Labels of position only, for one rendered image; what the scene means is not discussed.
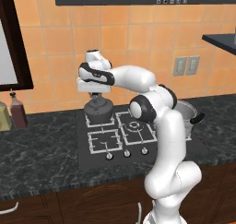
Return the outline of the dark wall shelf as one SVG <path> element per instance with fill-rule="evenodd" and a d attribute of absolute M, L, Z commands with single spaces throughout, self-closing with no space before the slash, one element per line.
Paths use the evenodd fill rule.
<path fill-rule="evenodd" d="M 236 36 L 233 33 L 203 35 L 202 40 L 236 55 Z"/>

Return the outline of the dark framed window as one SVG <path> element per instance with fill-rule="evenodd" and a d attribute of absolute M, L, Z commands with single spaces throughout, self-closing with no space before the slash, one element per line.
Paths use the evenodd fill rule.
<path fill-rule="evenodd" d="M 14 0 L 0 0 L 0 92 L 33 89 Z"/>

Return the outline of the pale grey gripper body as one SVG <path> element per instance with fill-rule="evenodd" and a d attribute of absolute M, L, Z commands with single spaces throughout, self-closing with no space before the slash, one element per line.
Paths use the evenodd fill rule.
<path fill-rule="evenodd" d="M 110 93 L 111 87 L 96 82 L 85 82 L 81 77 L 78 77 L 77 90 L 88 93 Z"/>

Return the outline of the dark red bottle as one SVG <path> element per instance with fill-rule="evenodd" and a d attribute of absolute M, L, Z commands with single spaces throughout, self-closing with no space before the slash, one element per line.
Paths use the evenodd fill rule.
<path fill-rule="evenodd" d="M 26 128 L 28 125 L 28 121 L 23 103 L 20 100 L 18 100 L 15 92 L 11 92 L 10 97 L 11 97 L 10 111 L 12 114 L 15 127 L 17 129 Z"/>

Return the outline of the dark grey kettle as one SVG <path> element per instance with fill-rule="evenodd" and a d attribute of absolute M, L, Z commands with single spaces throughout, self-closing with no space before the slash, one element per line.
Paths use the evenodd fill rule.
<path fill-rule="evenodd" d="M 92 93 L 84 111 L 92 123 L 106 124 L 112 118 L 113 103 L 103 98 L 100 93 Z"/>

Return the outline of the black hob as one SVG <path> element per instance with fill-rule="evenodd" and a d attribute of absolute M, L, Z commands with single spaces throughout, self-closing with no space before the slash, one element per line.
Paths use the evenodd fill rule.
<path fill-rule="evenodd" d="M 106 124 L 94 124 L 87 115 L 79 110 L 77 118 L 78 168 L 82 170 L 129 165 L 133 162 L 150 161 L 157 157 L 158 140 L 155 126 L 136 120 L 128 105 L 113 108 L 112 118 Z M 146 155 L 141 153 L 145 147 Z M 129 158 L 124 151 L 131 153 Z M 107 153 L 113 158 L 106 159 Z"/>

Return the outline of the grey wall socket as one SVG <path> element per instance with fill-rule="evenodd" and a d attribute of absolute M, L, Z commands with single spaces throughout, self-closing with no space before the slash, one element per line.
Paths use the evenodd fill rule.
<path fill-rule="evenodd" d="M 190 56 L 188 58 L 188 65 L 186 68 L 186 75 L 195 75 L 197 71 L 197 67 L 199 64 L 200 57 L 199 56 Z"/>
<path fill-rule="evenodd" d="M 175 59 L 175 64 L 174 64 L 174 69 L 173 69 L 173 75 L 175 77 L 184 75 L 186 62 L 187 62 L 186 57 L 177 57 Z"/>

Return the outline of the brown wooden cupboard door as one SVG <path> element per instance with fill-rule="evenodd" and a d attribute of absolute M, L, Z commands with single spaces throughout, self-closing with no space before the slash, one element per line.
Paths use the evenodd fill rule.
<path fill-rule="evenodd" d="M 183 200 L 180 213 L 188 224 L 236 222 L 236 162 L 201 166 L 202 181 Z"/>
<path fill-rule="evenodd" d="M 18 209 L 0 215 L 0 224 L 64 224 L 56 194 L 28 196 L 0 201 L 0 210 Z"/>
<path fill-rule="evenodd" d="M 61 191 L 57 194 L 64 224 L 136 224 L 152 208 L 144 178 Z"/>

